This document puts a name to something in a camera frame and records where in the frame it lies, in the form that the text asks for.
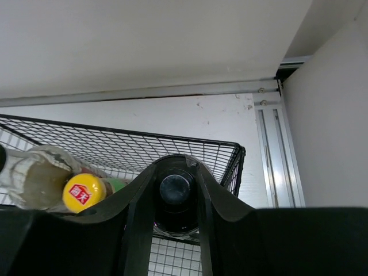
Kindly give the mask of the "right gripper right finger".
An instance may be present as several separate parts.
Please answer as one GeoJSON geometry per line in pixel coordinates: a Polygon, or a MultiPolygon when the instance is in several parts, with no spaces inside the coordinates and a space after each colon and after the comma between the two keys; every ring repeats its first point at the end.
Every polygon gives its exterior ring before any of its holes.
{"type": "Polygon", "coordinates": [[[255,209],[191,170],[204,275],[367,274],[366,208],[255,209]]]}

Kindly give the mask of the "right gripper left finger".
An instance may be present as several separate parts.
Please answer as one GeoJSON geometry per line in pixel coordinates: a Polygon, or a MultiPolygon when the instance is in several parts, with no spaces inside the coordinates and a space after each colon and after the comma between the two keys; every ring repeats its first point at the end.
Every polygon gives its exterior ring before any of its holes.
{"type": "Polygon", "coordinates": [[[1,274],[147,275],[158,173],[154,162],[77,215],[1,208],[1,274]]]}

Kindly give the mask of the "green-label chili sauce bottle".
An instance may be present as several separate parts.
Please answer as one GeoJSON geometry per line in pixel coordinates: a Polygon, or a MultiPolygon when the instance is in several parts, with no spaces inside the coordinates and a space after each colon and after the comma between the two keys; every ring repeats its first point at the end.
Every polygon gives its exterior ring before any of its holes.
{"type": "Polygon", "coordinates": [[[126,187],[130,182],[129,179],[99,178],[88,173],[78,174],[66,183],[62,200],[69,211],[80,213],[126,187]]]}

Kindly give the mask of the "tall red-label sauce bottle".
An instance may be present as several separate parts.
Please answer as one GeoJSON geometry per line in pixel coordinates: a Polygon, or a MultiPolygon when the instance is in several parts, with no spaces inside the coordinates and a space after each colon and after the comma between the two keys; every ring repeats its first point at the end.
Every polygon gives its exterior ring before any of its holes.
{"type": "Polygon", "coordinates": [[[63,189],[74,175],[106,174],[52,145],[41,145],[27,151],[1,146],[1,187],[21,209],[68,212],[63,189]]]}

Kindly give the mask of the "aluminium frame rail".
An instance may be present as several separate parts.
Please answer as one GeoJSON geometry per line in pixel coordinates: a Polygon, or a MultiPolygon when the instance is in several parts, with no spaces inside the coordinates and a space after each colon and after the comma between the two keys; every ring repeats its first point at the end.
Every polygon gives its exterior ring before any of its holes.
{"type": "Polygon", "coordinates": [[[275,77],[1,100],[1,112],[111,128],[233,141],[247,151],[240,198],[255,207],[300,207],[304,196],[282,82],[308,60],[282,61],[275,77]]]}

